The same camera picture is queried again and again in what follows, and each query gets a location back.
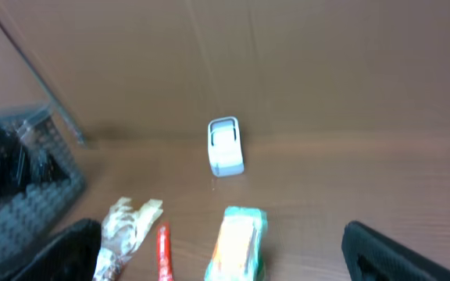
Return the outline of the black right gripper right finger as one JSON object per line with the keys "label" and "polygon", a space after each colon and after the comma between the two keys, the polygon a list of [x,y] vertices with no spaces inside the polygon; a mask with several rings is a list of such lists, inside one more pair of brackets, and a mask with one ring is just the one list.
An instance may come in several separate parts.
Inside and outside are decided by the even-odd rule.
{"label": "black right gripper right finger", "polygon": [[341,249],[352,281],[450,281],[450,270],[367,225],[345,226]]}

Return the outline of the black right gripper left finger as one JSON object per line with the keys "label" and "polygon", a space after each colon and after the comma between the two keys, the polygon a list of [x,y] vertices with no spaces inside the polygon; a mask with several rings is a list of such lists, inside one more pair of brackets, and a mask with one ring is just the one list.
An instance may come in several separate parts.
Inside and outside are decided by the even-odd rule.
{"label": "black right gripper left finger", "polygon": [[92,219],[82,219],[54,235],[10,279],[92,281],[101,240],[101,224]]}

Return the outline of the white brown snack bag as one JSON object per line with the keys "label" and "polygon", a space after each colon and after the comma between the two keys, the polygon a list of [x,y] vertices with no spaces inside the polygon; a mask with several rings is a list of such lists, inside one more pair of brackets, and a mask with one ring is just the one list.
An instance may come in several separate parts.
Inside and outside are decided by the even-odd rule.
{"label": "white brown snack bag", "polygon": [[150,199],[139,209],[130,197],[121,197],[102,221],[102,241],[93,281],[118,280],[126,264],[163,213],[163,201]]}

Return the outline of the red snack packet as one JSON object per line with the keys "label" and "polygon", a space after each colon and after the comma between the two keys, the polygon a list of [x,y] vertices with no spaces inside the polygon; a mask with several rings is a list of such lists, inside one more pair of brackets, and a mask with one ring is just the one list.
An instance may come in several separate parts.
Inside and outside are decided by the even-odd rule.
{"label": "red snack packet", "polygon": [[170,251],[170,226],[159,225],[157,229],[158,281],[174,281]]}

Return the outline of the teal orange soup packet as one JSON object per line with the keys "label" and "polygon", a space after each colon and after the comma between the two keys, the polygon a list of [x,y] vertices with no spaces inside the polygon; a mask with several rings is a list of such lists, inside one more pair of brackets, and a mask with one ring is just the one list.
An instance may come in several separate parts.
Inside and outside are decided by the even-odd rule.
{"label": "teal orange soup packet", "polygon": [[258,209],[258,208],[229,206],[224,211],[223,219],[226,216],[233,216],[233,215],[248,216],[248,217],[253,218],[254,225],[256,228],[256,236],[254,239],[254,249],[253,249],[252,257],[251,257],[251,261],[250,261],[250,265],[252,266],[252,270],[253,270],[253,277],[251,280],[238,280],[238,281],[264,280],[265,279],[265,263],[263,261],[261,246],[262,246],[262,241],[263,241],[263,235],[268,230],[268,221],[267,221],[266,212],[261,209]]}

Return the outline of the orange Kleenex tissue pack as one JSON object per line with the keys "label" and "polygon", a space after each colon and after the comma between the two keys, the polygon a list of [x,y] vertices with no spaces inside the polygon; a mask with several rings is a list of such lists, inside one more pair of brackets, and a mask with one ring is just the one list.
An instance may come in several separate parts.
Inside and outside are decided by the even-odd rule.
{"label": "orange Kleenex tissue pack", "polygon": [[226,216],[220,226],[214,252],[205,280],[251,280],[250,265],[254,249],[256,228],[254,219],[248,216]]}

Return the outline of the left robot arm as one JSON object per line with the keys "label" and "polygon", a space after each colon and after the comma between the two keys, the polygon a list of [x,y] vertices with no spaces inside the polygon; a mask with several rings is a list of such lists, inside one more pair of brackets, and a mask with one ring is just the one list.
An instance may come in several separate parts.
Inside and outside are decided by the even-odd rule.
{"label": "left robot arm", "polygon": [[51,183],[69,178],[51,153],[36,141],[35,118],[15,129],[0,122],[0,197],[24,192],[32,183]]}

